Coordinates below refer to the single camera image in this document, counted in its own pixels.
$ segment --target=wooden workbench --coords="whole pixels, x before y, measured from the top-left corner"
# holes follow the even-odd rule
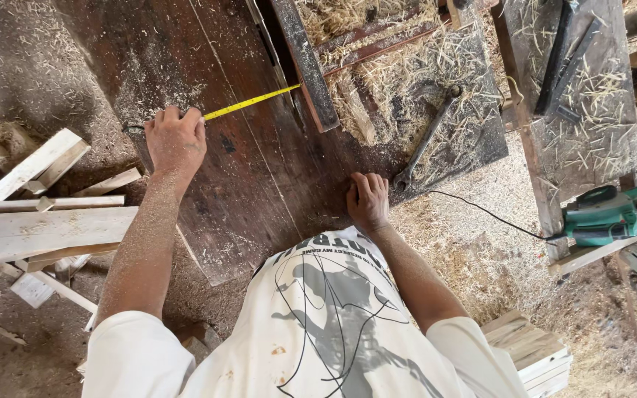
[[[139,125],[166,105],[207,113],[279,88],[242,0],[207,0],[202,8],[195,1],[162,0],[56,5],[125,125]],[[206,124],[208,153],[182,200],[178,228],[212,285],[317,233],[347,227],[349,173],[391,178],[406,164],[409,154],[401,148],[363,147],[340,128],[319,133],[312,123],[302,124],[311,120],[305,100],[295,95],[294,108],[286,98]],[[439,169],[435,181],[504,157],[500,118],[495,125],[472,149],[478,161]],[[143,132],[129,135],[151,171]],[[393,194],[391,202],[425,189]]]
[[[561,6],[561,1],[508,0],[505,9],[502,2],[491,9],[505,73],[515,81],[509,81],[510,92],[546,236],[563,227],[562,202],[620,177],[633,185],[637,172],[636,108],[620,1],[589,0],[574,15],[570,54],[595,14],[605,23],[563,100],[584,116],[583,126],[575,128],[555,115],[533,118]],[[605,86],[614,89],[595,94]],[[566,240],[548,245],[548,252],[553,261],[565,258]]]

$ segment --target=man's right arm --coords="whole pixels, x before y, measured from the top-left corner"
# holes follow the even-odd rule
[[[373,173],[353,173],[351,178],[354,184],[347,196],[348,213],[382,252],[422,333],[437,321],[468,317],[459,299],[388,221],[388,181]]]

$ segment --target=yellow tape measure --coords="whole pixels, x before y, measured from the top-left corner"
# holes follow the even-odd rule
[[[246,106],[250,106],[252,104],[257,104],[258,102],[264,101],[267,98],[271,98],[271,97],[286,93],[287,91],[293,90],[296,87],[299,87],[301,85],[302,85],[301,83],[295,84],[294,86],[290,86],[290,87],[287,87],[287,88],[282,88],[281,90],[273,91],[270,94],[265,94],[265,95],[260,95],[258,97],[250,98],[247,101],[242,101],[241,103],[238,103],[238,104],[235,104],[235,105],[230,105],[229,107],[223,108],[223,109],[221,109],[219,111],[215,111],[215,112],[211,112],[211,113],[208,113],[206,115],[203,115],[203,117],[205,118],[205,120],[209,121],[210,119],[217,118],[220,115],[224,115],[226,113],[231,113],[232,111],[237,111],[238,109],[242,109],[242,108],[244,108]]]

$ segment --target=person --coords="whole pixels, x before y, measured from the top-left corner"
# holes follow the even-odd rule
[[[350,176],[358,228],[271,256],[231,336],[197,366],[161,309],[205,120],[169,106],[145,134],[154,173],[105,282],[83,397],[527,397],[508,354],[390,225],[388,181],[372,173]]]

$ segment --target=white t-shirt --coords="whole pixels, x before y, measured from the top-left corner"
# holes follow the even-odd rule
[[[232,335],[196,367],[150,314],[93,331],[83,397],[527,397],[466,317],[410,323],[377,247],[354,227],[269,258]]]

